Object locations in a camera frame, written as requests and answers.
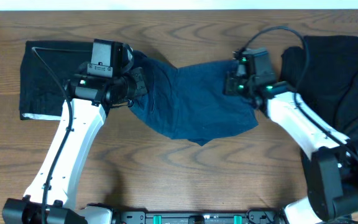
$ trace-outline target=wood grain surface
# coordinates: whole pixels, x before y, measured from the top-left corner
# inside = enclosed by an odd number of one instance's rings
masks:
[[[182,67],[229,59],[270,26],[305,35],[358,36],[358,11],[0,12],[0,223],[6,199],[22,197],[58,126],[19,119],[19,68],[27,40],[112,39]],[[283,50],[299,44],[293,35],[275,31],[253,46],[266,46],[279,71]],[[257,118],[255,129],[199,147],[156,133],[128,109],[116,110],[94,140],[77,206],[230,211],[281,207],[304,197],[298,146],[260,113]]]

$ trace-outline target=black fabric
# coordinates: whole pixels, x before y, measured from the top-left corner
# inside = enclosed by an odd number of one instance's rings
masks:
[[[305,37],[310,69],[298,90],[308,106],[328,124],[358,139],[358,37]],[[281,79],[296,85],[304,51],[290,47],[282,55]]]
[[[92,43],[27,42],[21,66],[20,114],[60,116],[62,94],[32,55],[32,47],[91,50]],[[63,83],[90,53],[40,52]],[[185,68],[134,52],[134,68],[142,67],[149,93],[134,100],[131,111],[148,126],[172,139],[189,139],[204,145],[214,138],[235,136],[257,126],[254,110],[241,97],[223,95],[226,73],[233,61],[210,62]]]

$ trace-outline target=wooden tabletop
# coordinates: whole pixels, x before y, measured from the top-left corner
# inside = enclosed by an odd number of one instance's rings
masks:
[[[112,39],[182,67],[229,59],[259,30],[278,25],[305,35],[358,36],[358,11],[0,12],[0,223],[6,199],[23,196],[58,126],[19,119],[27,40]],[[279,71],[283,50],[299,44],[274,31],[254,46],[266,46]],[[260,113],[257,119],[251,131],[200,147],[156,133],[126,108],[116,110],[91,147],[77,207],[104,202],[150,211],[230,211],[282,207],[304,197],[299,147]]]

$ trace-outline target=dark blue fabric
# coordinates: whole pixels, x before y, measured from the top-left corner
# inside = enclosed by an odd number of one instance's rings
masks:
[[[236,62],[173,68],[140,52],[134,54],[134,67],[144,69],[149,93],[134,100],[131,111],[158,133],[202,146],[258,125],[245,99],[223,95],[224,78],[236,69]]]

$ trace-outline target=cable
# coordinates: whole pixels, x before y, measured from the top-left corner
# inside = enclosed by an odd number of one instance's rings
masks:
[[[245,49],[248,48],[248,46],[250,45],[250,43],[252,41],[254,41],[258,36],[265,34],[267,32],[270,32],[272,30],[287,30],[292,32],[293,34],[295,34],[301,41],[302,41],[302,46],[303,46],[303,50],[305,51],[305,65],[303,67],[302,73],[300,75],[300,79],[298,80],[298,83],[296,84],[295,87],[295,91],[293,92],[293,101],[295,103],[296,108],[299,109],[299,111],[301,111],[301,113],[312,123],[314,124],[318,129],[320,129],[325,135],[327,135],[327,137],[329,137],[330,139],[332,139],[334,142],[336,142],[338,145],[340,145],[343,149],[345,149],[350,155],[351,157],[353,157],[357,162],[358,162],[358,155],[353,152],[349,147],[347,147],[345,144],[343,144],[340,140],[338,140],[337,138],[335,138],[335,136],[333,136],[329,131],[325,130],[320,124],[318,124],[312,117],[310,117],[310,115],[308,115],[301,107],[301,105],[299,104],[297,98],[296,98],[296,94],[298,92],[298,89],[300,87],[300,83],[302,82],[303,78],[305,77],[305,74],[308,70],[309,64],[310,64],[310,53],[309,53],[309,47],[308,44],[306,43],[305,39],[303,38],[303,36],[298,33],[297,31],[288,28],[288,27],[284,27],[284,26],[277,26],[277,27],[271,27],[265,30],[260,31],[258,34],[254,35],[253,38],[251,38],[246,44],[245,46],[243,46],[243,48],[240,49],[240,53],[243,52]]]
[[[56,156],[52,161],[52,164],[50,166],[47,180],[44,183],[44,193],[42,195],[42,205],[41,205],[41,214],[42,214],[42,224],[47,223],[47,216],[46,216],[46,209],[47,209],[47,199],[48,199],[48,191],[50,187],[50,180],[52,178],[53,170],[55,169],[56,163],[59,159],[60,154],[62,153],[63,147],[67,141],[68,135],[71,132],[72,126],[73,126],[73,109],[71,107],[70,99],[66,94],[66,91],[64,87],[60,84],[59,78],[56,76],[55,72],[47,65],[47,63],[41,58],[41,56],[38,54],[37,50],[49,50],[49,51],[56,51],[56,52],[90,52],[89,50],[64,50],[64,49],[48,49],[43,47],[32,47],[31,51],[32,53],[42,62],[45,69],[48,71],[48,74],[52,77],[52,79],[55,81],[55,83],[58,85],[60,91],[63,94],[63,97],[67,103],[68,108],[68,126],[66,128],[66,133],[63,137],[62,143],[60,143],[60,146],[58,148],[58,151],[56,152]]]

